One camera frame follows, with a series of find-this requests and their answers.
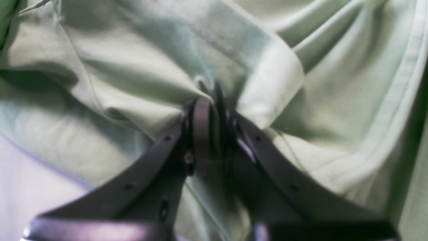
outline wrinkled cloth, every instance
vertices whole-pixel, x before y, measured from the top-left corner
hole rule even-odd
[[[15,0],[3,0],[0,2],[0,53],[4,44],[4,39],[6,38],[10,18],[14,12],[15,4]]]
[[[373,196],[394,186],[374,184],[421,82],[427,7],[426,0],[18,1],[11,18],[0,15],[11,19],[0,55],[0,131],[95,187],[143,154],[183,104],[216,101],[220,89],[304,173],[382,210],[387,200]],[[189,178],[177,233],[244,240],[248,215],[226,195],[220,177]]]
[[[423,97],[425,98],[425,105],[421,106],[420,114],[425,118],[420,118],[423,123],[422,136],[419,141],[419,148],[417,149],[416,156],[407,159],[411,165],[411,178],[408,189],[406,189],[405,198],[400,197],[402,202],[402,208],[399,210],[398,227],[401,231],[401,235],[406,241],[418,241],[424,240],[428,237],[428,231],[426,229],[427,214],[428,214],[428,191],[426,188],[428,185],[428,72],[425,70],[425,77],[423,79],[425,86],[423,88]]]

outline fabric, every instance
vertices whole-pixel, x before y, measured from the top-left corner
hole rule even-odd
[[[428,82],[428,72],[425,70],[425,83]],[[427,106],[424,106],[425,115],[428,114]],[[428,118],[425,117],[422,138],[419,144],[419,150],[416,163],[414,165],[411,181],[408,188],[408,193],[404,201],[404,207],[400,213],[399,229],[403,239],[406,241],[424,240],[428,237],[426,230],[426,217],[428,212],[428,192],[426,185],[428,184]]]
[[[100,185],[219,88],[303,172],[373,198],[427,56],[426,0],[19,1],[0,55],[0,131]],[[190,178],[177,233],[244,240],[221,178]]]
[[[1,241],[18,241],[39,213],[76,199],[91,187],[23,152],[0,135]]]
[[[3,0],[0,2],[0,53],[6,38],[9,21],[12,16],[16,0]]]

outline black plastic piece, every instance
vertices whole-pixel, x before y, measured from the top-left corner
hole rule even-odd
[[[399,240],[389,220],[323,188],[295,168],[253,123],[232,107],[226,111],[229,138],[237,143],[229,185],[250,212],[253,240]]]
[[[217,110],[227,188],[249,210],[250,240],[400,240],[389,220],[336,196],[296,169],[232,106],[220,101]],[[36,217],[26,240],[174,241],[185,178],[209,174],[211,112],[203,97],[185,106],[130,168],[81,199]],[[97,235],[104,229],[112,235]],[[114,233],[123,236],[111,239]]]

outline light green fabric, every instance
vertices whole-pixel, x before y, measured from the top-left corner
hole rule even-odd
[[[21,1],[0,56],[0,131],[95,186],[220,87],[298,168],[367,205],[421,80],[426,4]],[[248,216],[225,196],[219,175],[189,179],[177,232],[244,240]]]
[[[423,135],[419,144],[416,164],[399,219],[399,229],[405,241],[419,241],[428,238],[428,116],[425,117]]]

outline seam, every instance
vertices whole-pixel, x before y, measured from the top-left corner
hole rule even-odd
[[[19,12],[18,12],[18,15],[21,15],[21,14],[26,13],[26,12],[28,12],[28,11],[31,11],[31,10],[33,10],[33,9],[39,8],[39,7],[41,7],[41,6],[45,5],[45,4],[47,4],[47,3],[48,3],[48,2],[50,2],[50,1],[52,1],[52,0],[42,0],[42,1],[38,2],[38,3],[36,3],[36,4],[33,4],[33,5],[31,5],[31,6],[28,6],[28,7],[26,7],[25,9],[23,9],[23,10],[19,11]]]
[[[348,2],[346,5],[344,5],[340,10],[343,10],[345,7],[347,7],[348,5],[350,5],[351,3],[355,3],[355,2],[357,2],[357,1],[354,1],[354,0],[351,0],[350,2]],[[351,21],[351,23],[350,23],[350,25],[352,25],[354,22],[355,22],[355,20],[356,20],[356,18],[358,17],[358,15],[360,14],[360,12],[361,12],[361,9],[363,8],[363,6],[360,6],[360,9],[358,10],[358,13],[356,14],[356,16],[354,17],[354,19]],[[381,104],[379,105],[379,107],[378,107],[378,110],[382,107],[382,105],[383,105],[383,103],[385,102],[385,98],[386,98],[386,94],[383,96],[383,98],[382,98],[382,101],[381,101]],[[322,165],[322,166],[319,166],[319,167],[317,167],[317,168],[315,168],[315,169],[313,169],[313,170],[311,170],[311,171],[309,171],[309,173],[314,173],[314,172],[317,172],[318,170],[320,170],[320,169],[323,169],[323,168],[326,168],[326,167],[328,167],[328,166],[330,166],[330,165],[334,165],[334,163],[336,163],[336,162],[338,162],[338,161],[340,161],[340,160],[343,160],[343,159],[345,159],[345,158],[349,158],[349,157],[351,157],[351,156],[355,156],[355,155],[358,155],[358,151],[359,151],[360,149],[357,149],[356,151],[353,151],[352,153],[348,153],[348,154],[345,154],[345,155],[343,155],[343,156],[340,156],[340,157],[331,157],[331,158],[328,158],[328,159],[326,159],[326,160],[324,160],[325,161],[325,163]]]
[[[261,75],[266,75],[266,76],[271,76],[271,74],[269,73],[268,69],[267,71],[263,71],[262,73],[255,71],[254,68],[251,68],[251,64],[248,63],[248,60],[250,58],[250,56],[248,56],[245,52],[241,51],[240,49],[234,47],[232,44],[230,44],[229,41],[227,41],[225,38],[215,34],[213,31],[209,30],[208,28],[201,28],[198,24],[189,24],[188,21],[186,20],[186,18],[182,17],[181,15],[177,14],[176,11],[170,9],[167,5],[163,4],[162,1],[158,1],[159,6],[162,7],[162,9],[164,11],[167,11],[171,14],[173,14],[175,17],[181,19],[183,21],[184,24],[186,24],[186,26],[189,27],[189,29],[195,34],[197,35],[200,39],[202,39],[204,42],[206,42],[207,44],[209,44],[210,46],[212,46],[214,49],[218,50],[219,52],[223,53],[225,56],[227,56],[229,59],[231,59],[232,61],[238,63],[239,65],[241,65],[244,69],[246,69],[248,71],[247,76],[255,76],[257,77],[257,79],[263,79],[261,78]],[[269,42],[272,41],[272,36],[270,36],[269,34],[265,33],[267,35],[267,39],[268,41],[265,41],[264,44],[269,44]],[[227,45],[229,47],[230,50],[233,51],[232,54],[228,53],[227,50],[225,50],[224,48],[222,48],[222,45]],[[296,56],[296,59],[298,61],[298,63],[300,65],[302,65],[302,63],[300,62],[300,59]],[[268,96],[268,93],[266,90],[266,87],[264,85],[262,85],[260,83],[260,81],[255,81],[255,83],[261,90],[263,90],[263,96],[265,96],[265,98]],[[277,116],[278,113],[280,113],[282,110],[278,110],[277,108],[270,108],[272,115]]]
[[[52,169],[60,173],[61,175],[73,180],[74,182],[78,183],[79,186],[85,188],[86,191],[94,189],[94,185],[89,183],[87,180],[84,180],[83,178],[78,178],[76,175],[74,175],[74,173],[65,172],[64,170],[59,168],[59,166],[57,165],[48,164],[47,160],[41,159],[40,157],[37,157],[33,153],[30,153],[28,150],[25,150],[22,146],[19,145],[18,142],[15,142],[14,140],[12,140],[12,138],[6,135],[5,133],[0,132],[0,137],[3,137],[5,140],[7,140],[13,147],[17,148],[23,155],[29,156],[35,161],[37,161],[38,164],[43,165],[45,168]]]
[[[97,100],[97,98],[96,98],[96,94],[95,94],[94,86],[93,86],[93,83],[92,83],[91,77],[89,76],[89,72],[88,72],[88,70],[87,70],[87,68],[86,68],[86,65],[83,63],[83,61],[81,60],[81,58],[80,58],[80,57],[79,57],[79,55],[77,54],[76,48],[75,48],[75,46],[74,46],[74,44],[73,44],[72,40],[70,39],[70,37],[69,37],[69,35],[68,35],[67,31],[65,30],[64,26],[61,24],[61,21],[59,20],[58,13],[56,12],[56,6],[55,6],[55,4],[54,4],[53,2],[52,2],[52,7],[53,7],[53,12],[55,13],[55,16],[56,16],[56,22],[58,23],[58,25],[61,27],[62,31],[64,32],[64,35],[65,35],[65,37],[67,38],[68,42],[70,43],[70,46],[71,46],[71,48],[72,48],[72,50],[73,50],[73,52],[74,52],[74,54],[75,54],[76,58],[79,60],[79,62],[80,62],[80,64],[81,64],[81,66],[82,66],[82,68],[83,68],[83,70],[85,71],[85,75],[86,75],[86,78],[87,78],[87,80],[88,80],[89,87],[90,87],[90,88],[89,88],[89,91],[90,91],[90,93],[91,93],[91,97],[92,97],[92,99],[93,99],[93,101],[94,101],[94,103],[95,103],[95,106],[98,108],[98,110],[99,110],[102,114],[104,114],[105,116],[109,117],[106,113],[104,113],[104,111],[103,111],[103,110],[102,110],[102,108],[101,108],[101,105],[100,105],[99,101],[98,101],[98,100]]]
[[[414,28],[415,28],[415,19],[419,16],[420,14],[418,14],[418,15],[415,15],[414,16],[414,19],[413,19],[413,24],[412,24],[412,36],[411,37],[409,37],[409,40],[408,40],[408,42],[407,42],[407,46],[406,46],[406,50],[404,51],[404,54],[403,54],[403,58],[402,58],[402,61],[401,61],[401,63],[400,63],[400,66],[399,66],[399,68],[397,69],[397,72],[398,71],[400,71],[400,69],[401,68],[403,68],[403,65],[405,64],[405,62],[407,62],[407,63],[409,63],[409,61],[408,60],[406,60],[406,57],[408,57],[409,56],[409,51],[410,51],[410,49],[409,49],[409,43],[411,42],[411,40],[413,40],[414,38],[415,38],[415,33],[414,33]],[[423,24],[423,29],[426,29],[426,24],[427,24],[427,18],[425,17],[425,19],[424,19],[424,24]],[[419,43],[419,46],[418,46],[418,51],[417,52],[420,52],[420,49],[421,49],[421,47],[423,46],[423,43],[424,43],[424,39],[426,38],[426,33],[425,33],[425,31],[424,31],[424,33],[420,36],[420,38],[421,38],[421,40],[420,40],[420,43]],[[408,81],[406,82],[406,85],[405,85],[405,88],[404,88],[404,91],[401,93],[401,97],[402,96],[404,96],[405,94],[406,94],[406,92],[408,91],[408,88],[409,88],[409,85],[410,85],[410,80],[413,78],[413,76],[416,74],[415,72],[414,72],[414,69],[415,69],[415,67],[416,67],[416,63],[419,61],[419,59],[421,58],[422,56],[421,56],[421,54],[418,54],[417,55],[417,58],[414,60],[414,61],[412,61],[412,70],[410,71],[411,72],[411,74],[410,75],[407,75],[408,76]],[[396,78],[397,78],[397,74],[395,75],[395,77],[394,77],[394,80],[393,80],[393,82],[392,82],[392,84],[391,84],[391,87],[390,88],[392,88],[392,86],[394,86],[394,85],[396,85],[395,84],[395,82],[396,82]],[[379,140],[378,140],[378,142],[377,142],[377,144],[376,144],[376,147],[379,147],[380,145],[381,145],[381,142],[382,142],[382,140],[384,139],[384,137],[389,133],[389,127],[391,126],[391,124],[394,122],[394,119],[396,118],[396,114],[397,114],[397,112],[398,112],[398,110],[400,109],[400,107],[403,105],[403,103],[402,103],[402,101],[400,101],[398,104],[396,104],[395,105],[395,110],[394,110],[394,112],[393,112],[393,114],[392,114],[392,117],[390,118],[390,120],[388,121],[388,124],[387,124],[387,127],[385,128],[385,130],[386,131],[384,131],[384,133],[382,134],[382,136],[379,136]],[[375,153],[376,153],[376,150],[377,150],[377,148],[373,148],[371,151],[370,151],[370,153],[368,154],[368,155],[365,155],[365,157],[366,157],[366,159],[370,159]],[[329,161],[329,163],[326,165],[326,166],[323,166],[323,167],[321,167],[321,168],[325,168],[325,167],[327,167],[327,166],[331,166],[331,165],[334,165],[335,163],[337,163],[338,161],[340,161],[340,160],[344,160],[344,159],[346,159],[346,158],[349,158],[349,157],[351,157],[351,156],[354,156],[354,155],[359,155],[358,153],[361,151],[361,148],[359,149],[359,150],[357,150],[357,151],[355,151],[355,152],[353,152],[352,154],[349,154],[348,156],[346,156],[346,157],[344,157],[344,158],[341,158],[341,159],[333,159],[333,160],[330,160]],[[364,167],[364,166],[366,166],[366,164],[367,164],[367,161],[365,161],[365,162],[363,162],[363,163],[360,163],[359,165],[357,165],[357,166],[355,166],[354,167],[354,170],[356,170],[356,169],[361,169],[362,167]],[[332,177],[330,180],[332,181],[332,182],[336,182],[336,181],[338,181],[339,179],[341,179],[342,177],[344,177],[346,175],[346,173],[342,173],[341,175],[338,175],[338,176],[335,176],[335,177]]]

